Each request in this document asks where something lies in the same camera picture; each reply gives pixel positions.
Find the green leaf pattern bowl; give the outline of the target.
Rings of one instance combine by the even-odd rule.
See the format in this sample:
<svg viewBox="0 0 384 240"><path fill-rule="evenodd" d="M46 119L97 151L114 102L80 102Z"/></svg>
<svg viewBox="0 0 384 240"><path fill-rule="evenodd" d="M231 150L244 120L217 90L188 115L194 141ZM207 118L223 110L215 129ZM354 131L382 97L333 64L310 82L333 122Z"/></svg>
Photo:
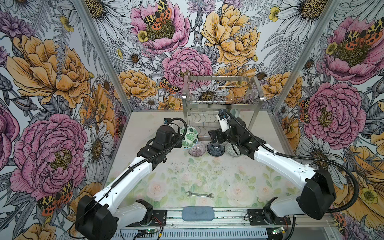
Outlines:
<svg viewBox="0 0 384 240"><path fill-rule="evenodd" d="M184 132L186 132L186 135L182 140L182 148L191 149L197 144L199 140L198 131L192 126L187 126L186 129L181 127L181 136L184 134Z"/></svg>

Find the dark grey petal bowl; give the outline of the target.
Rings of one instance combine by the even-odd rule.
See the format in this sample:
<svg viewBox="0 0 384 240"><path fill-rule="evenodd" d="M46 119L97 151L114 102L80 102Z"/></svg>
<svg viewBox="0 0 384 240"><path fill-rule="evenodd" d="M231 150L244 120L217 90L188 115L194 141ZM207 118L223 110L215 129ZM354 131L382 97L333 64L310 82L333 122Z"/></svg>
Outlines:
<svg viewBox="0 0 384 240"><path fill-rule="evenodd" d="M208 143L207 152L213 157L220 157L225 153L225 146L220 143Z"/></svg>

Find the purple striped bowl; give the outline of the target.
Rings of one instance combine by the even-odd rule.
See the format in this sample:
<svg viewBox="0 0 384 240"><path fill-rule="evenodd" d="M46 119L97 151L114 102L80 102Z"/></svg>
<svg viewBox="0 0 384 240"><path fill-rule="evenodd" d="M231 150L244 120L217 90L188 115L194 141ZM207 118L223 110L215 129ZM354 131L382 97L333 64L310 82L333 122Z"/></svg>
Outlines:
<svg viewBox="0 0 384 240"><path fill-rule="evenodd" d="M201 157L206 152L206 146L202 142L197 142L196 145L188 149L188 153L193 157Z"/></svg>

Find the mint green glazed bowl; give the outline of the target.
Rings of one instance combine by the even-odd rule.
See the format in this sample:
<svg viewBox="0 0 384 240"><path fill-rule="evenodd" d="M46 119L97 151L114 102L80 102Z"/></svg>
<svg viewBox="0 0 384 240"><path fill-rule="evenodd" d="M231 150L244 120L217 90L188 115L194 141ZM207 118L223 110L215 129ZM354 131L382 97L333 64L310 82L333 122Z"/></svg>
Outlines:
<svg viewBox="0 0 384 240"><path fill-rule="evenodd" d="M231 109L230 113L235 116L235 118L240 117L240 110L239 109Z"/></svg>

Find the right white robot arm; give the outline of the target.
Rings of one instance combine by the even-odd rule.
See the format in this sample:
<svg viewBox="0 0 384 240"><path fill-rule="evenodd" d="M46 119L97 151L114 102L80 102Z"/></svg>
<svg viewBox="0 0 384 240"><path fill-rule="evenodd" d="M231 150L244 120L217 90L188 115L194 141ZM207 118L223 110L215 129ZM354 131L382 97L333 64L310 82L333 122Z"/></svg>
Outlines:
<svg viewBox="0 0 384 240"><path fill-rule="evenodd" d="M267 223L272 224L277 218L289 215L306 215L315 220L323 218L337 197L328 171L300 164L292 156L285 157L264 140L254 136L244 121L225 109L219 110L217 120L220 128L209 131L214 143L229 143L236 148L236 154L271 168L300 191L297 196L281 200L274 197L269 200L263 208Z"/></svg>

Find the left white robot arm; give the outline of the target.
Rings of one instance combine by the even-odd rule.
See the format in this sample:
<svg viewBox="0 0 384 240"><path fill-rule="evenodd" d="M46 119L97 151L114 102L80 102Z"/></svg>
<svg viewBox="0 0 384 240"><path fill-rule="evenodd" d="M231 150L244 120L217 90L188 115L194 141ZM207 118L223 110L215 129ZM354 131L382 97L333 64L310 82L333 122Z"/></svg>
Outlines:
<svg viewBox="0 0 384 240"><path fill-rule="evenodd" d="M120 208L120 204L131 190L159 164L166 162L172 149L181 148L185 133L174 130L173 122L182 118L165 118L156 136L142 147L132 163L108 186L92 197L80 199L74 227L83 239L110 240L116 231L132 225L148 225L153 217L153 206L144 200Z"/></svg>

